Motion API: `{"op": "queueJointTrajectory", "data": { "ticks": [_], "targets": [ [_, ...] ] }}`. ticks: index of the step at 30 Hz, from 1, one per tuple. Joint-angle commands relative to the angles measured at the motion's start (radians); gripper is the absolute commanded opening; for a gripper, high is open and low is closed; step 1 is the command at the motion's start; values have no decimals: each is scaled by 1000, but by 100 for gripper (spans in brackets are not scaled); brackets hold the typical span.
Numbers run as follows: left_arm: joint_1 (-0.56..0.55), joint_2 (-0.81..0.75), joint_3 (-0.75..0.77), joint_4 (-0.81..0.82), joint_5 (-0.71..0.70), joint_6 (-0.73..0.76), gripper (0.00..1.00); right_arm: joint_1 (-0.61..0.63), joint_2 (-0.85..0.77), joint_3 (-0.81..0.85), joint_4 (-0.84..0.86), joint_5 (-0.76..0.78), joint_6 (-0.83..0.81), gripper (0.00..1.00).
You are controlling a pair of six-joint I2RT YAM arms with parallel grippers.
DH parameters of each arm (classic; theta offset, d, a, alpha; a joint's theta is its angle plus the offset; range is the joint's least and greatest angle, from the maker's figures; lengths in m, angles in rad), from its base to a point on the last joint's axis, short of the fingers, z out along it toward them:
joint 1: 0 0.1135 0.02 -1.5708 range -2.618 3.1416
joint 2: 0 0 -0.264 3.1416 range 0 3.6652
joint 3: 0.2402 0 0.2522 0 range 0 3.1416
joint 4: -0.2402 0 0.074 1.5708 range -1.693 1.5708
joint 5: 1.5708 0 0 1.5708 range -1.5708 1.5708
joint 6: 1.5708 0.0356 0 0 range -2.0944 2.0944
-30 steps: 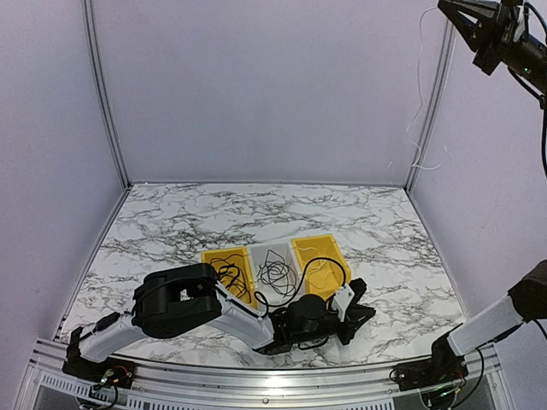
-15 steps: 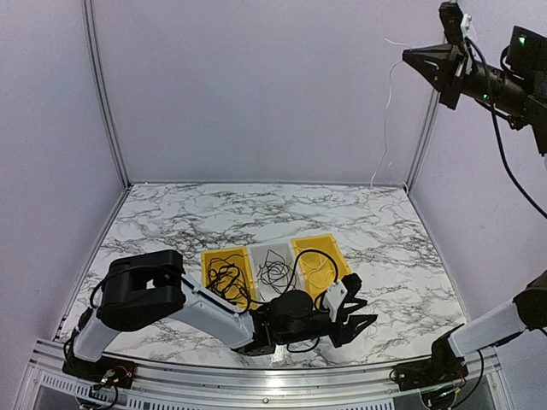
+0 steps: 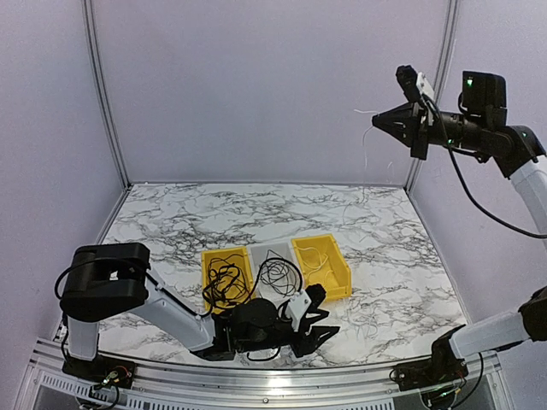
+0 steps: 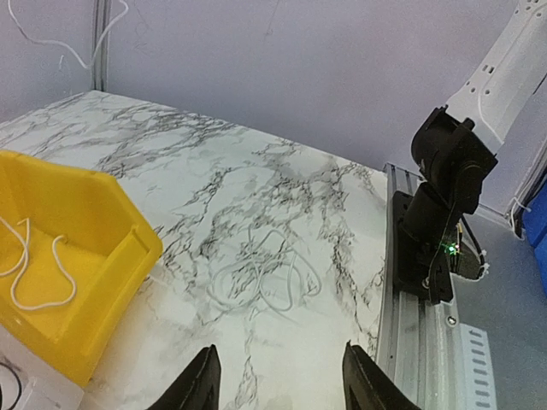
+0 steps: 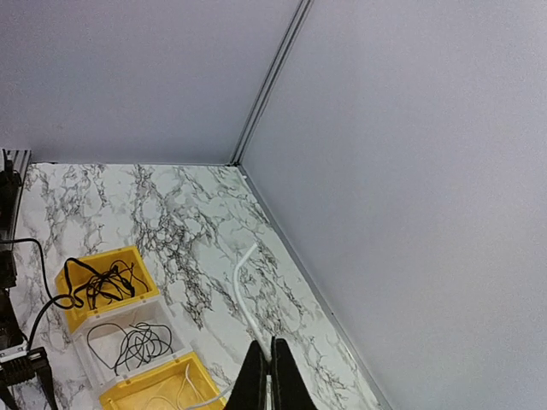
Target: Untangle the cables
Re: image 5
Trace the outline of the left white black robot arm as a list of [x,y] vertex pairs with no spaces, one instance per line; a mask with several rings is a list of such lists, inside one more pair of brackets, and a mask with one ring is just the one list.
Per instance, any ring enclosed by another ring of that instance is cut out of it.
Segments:
[[41,347],[31,347],[9,296],[16,286],[15,231],[30,157],[29,149],[1,149],[1,402],[7,409],[17,409],[10,388],[36,378],[50,408],[56,409],[47,354]]

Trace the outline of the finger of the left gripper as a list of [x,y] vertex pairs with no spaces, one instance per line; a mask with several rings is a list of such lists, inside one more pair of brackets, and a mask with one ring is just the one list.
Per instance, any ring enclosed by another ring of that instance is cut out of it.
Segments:
[[55,389],[50,364],[48,362],[38,363],[36,367],[36,375],[50,408],[52,410],[57,410],[58,406],[55,398]]
[[4,383],[1,383],[0,385],[0,397],[7,409],[16,410],[16,401],[12,396],[9,387]]

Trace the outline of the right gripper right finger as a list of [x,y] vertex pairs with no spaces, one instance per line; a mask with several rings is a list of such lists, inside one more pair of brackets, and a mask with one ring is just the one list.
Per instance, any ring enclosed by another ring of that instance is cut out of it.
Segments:
[[273,337],[270,347],[273,409],[317,410],[287,341]]

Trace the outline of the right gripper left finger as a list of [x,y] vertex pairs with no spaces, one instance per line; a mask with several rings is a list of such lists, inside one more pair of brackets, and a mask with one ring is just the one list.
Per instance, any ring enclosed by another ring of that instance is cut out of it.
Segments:
[[257,341],[244,357],[225,410],[264,410],[266,408],[269,364]]

